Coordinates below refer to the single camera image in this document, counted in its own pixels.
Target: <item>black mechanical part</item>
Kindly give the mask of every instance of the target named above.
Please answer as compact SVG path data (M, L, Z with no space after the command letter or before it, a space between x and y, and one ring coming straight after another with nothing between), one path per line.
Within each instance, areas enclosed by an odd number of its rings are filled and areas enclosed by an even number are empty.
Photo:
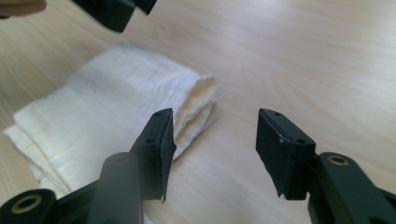
M278 194L303 200L310 193L312 223L396 223L395 195L378 189L349 157L315 154L315 143L280 113L260 110L256 149Z
M72 0L106 28L122 33L131 19L134 9L140 7L146 14L153 9L156 0Z
M305 199L307 170L315 158L315 142L282 114L259 111L256 150L272 177L277 194Z
M176 150L173 111L153 114L130 152L109 157L99 180L59 200L49 189L34 189L0 208L1 224L141 224L142 200L165 199Z
M143 199L166 199L166 189L173 156L176 151L173 136L172 110L154 113L150 122L134 142L130 152L139 159Z
M49 189L28 190L17 195L0 208L0 223L54 223L55 194Z
M115 154L105 161L88 216L89 224L142 223L137 157L133 153Z

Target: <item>crumpled cloth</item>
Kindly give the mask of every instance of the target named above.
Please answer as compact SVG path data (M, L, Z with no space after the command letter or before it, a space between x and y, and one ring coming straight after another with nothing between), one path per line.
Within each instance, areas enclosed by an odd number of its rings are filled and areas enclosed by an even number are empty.
M169 107L178 157L215 120L215 92L212 76L122 42L18 111L4 134L30 162L40 187L60 198L96 180L104 160L129 151L150 116Z

